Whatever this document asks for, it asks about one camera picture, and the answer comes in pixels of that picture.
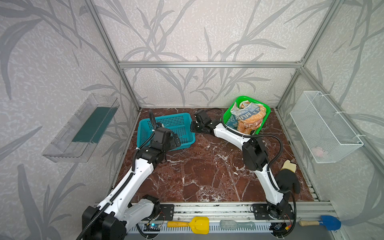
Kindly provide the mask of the orange bunny towel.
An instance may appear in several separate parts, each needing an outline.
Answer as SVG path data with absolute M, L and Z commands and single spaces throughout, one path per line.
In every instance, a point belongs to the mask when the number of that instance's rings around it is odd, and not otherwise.
M 257 130 L 264 117 L 267 109 L 261 104 L 244 101 L 240 104 L 240 108 L 236 110 L 235 117 L 238 121 L 237 131 L 251 135 L 251 132 Z

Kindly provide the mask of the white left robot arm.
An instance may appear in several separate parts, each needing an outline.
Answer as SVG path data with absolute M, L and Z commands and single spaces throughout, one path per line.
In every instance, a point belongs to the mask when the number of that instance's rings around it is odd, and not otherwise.
M 132 166 L 117 187 L 97 207 L 84 211 L 79 240 L 123 240 L 141 220 L 159 214 L 160 204 L 155 197 L 146 196 L 133 206 L 129 204 L 148 176 L 166 159 L 167 152 L 181 143 L 177 134 L 156 121 L 152 111 L 149 116 L 152 134 L 136 149 Z

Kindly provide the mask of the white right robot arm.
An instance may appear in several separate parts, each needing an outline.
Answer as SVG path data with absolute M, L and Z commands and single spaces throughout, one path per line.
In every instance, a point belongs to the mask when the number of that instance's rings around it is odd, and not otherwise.
M 280 138 L 270 134 L 246 136 L 228 127 L 223 119 L 211 119 L 207 112 L 199 109 L 194 113 L 196 120 L 191 123 L 191 131 L 213 135 L 238 147 L 243 153 L 245 166 L 257 176 L 265 192 L 268 215 L 278 220 L 287 214 L 290 210 L 289 199 L 300 193 L 301 185 L 296 175 L 297 165 L 289 160 L 285 161 L 276 176 L 272 174 L 271 166 L 284 150 Z M 280 144 L 279 152 L 271 161 L 262 137 L 277 139 Z

